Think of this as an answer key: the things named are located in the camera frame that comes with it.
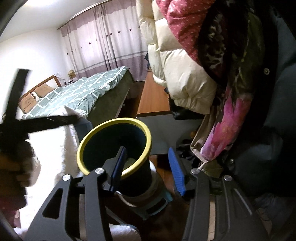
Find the curtain rod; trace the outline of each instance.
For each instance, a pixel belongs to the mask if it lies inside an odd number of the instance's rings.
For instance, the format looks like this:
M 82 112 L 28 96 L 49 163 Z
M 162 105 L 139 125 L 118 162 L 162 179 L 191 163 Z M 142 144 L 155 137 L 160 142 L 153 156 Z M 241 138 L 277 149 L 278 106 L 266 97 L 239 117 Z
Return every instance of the curtain rod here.
M 74 16 L 72 16 L 72 17 L 71 17 L 66 23 L 64 23 L 62 26 L 60 26 L 60 27 L 58 28 L 58 30 L 60 30 L 61 27 L 65 26 L 68 22 L 70 22 L 71 20 L 73 20 L 74 18 L 76 18 L 77 16 L 79 16 L 80 14 L 82 14 L 82 13 L 84 13 L 84 12 L 86 12 L 86 11 L 88 11 L 88 10 L 90 10 L 90 9 L 92 9 L 92 8 L 94 8 L 94 7 L 96 7 L 96 6 L 98 6 L 98 5 L 102 5 L 102 4 L 104 4 L 104 3 L 106 3 L 106 2 L 110 2 L 110 1 L 112 1 L 112 0 L 105 0 L 105 1 L 103 1 L 103 2 L 95 3 L 95 4 L 91 5 L 91 6 L 89 6 L 89 7 L 85 8 L 85 9 L 83 9 L 83 10 L 80 11 L 79 13 L 76 13 Z

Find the wooden table top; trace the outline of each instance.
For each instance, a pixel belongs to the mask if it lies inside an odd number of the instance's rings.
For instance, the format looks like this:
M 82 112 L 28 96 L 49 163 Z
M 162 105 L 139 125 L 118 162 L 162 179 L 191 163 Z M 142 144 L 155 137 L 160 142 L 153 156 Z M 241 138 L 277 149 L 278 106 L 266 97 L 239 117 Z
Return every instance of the wooden table top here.
M 170 113 L 168 95 L 164 91 L 164 87 L 155 83 L 153 73 L 148 72 L 137 111 L 137 117 L 168 115 Z

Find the green bedspread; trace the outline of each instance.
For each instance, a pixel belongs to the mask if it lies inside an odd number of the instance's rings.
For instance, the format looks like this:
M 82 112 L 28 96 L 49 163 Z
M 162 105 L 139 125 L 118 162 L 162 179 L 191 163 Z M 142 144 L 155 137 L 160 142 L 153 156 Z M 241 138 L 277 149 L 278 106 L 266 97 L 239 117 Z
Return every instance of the green bedspread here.
M 22 119 L 50 116 L 61 107 L 67 106 L 87 116 L 97 99 L 113 89 L 122 79 L 128 67 L 119 67 L 89 78 L 81 78 L 73 84 L 58 87 L 48 93 Z

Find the wall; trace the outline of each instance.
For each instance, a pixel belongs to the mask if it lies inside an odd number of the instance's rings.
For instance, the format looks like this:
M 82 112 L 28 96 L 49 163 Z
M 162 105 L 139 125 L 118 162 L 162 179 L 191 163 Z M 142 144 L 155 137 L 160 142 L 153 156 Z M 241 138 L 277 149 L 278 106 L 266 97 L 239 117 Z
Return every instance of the wall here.
M 24 92 L 57 72 L 68 80 L 68 71 L 62 52 L 61 33 L 49 28 L 18 35 L 0 43 L 0 122 L 16 70 L 32 70 Z

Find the curtain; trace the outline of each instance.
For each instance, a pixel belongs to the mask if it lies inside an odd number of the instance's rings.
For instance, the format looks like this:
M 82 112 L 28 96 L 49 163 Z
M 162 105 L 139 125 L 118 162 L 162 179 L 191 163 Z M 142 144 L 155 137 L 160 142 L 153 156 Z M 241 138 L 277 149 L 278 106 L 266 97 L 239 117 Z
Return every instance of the curtain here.
M 90 77 L 120 66 L 145 80 L 147 45 L 136 14 L 136 0 L 112 0 L 61 27 L 68 62 L 76 75 Z

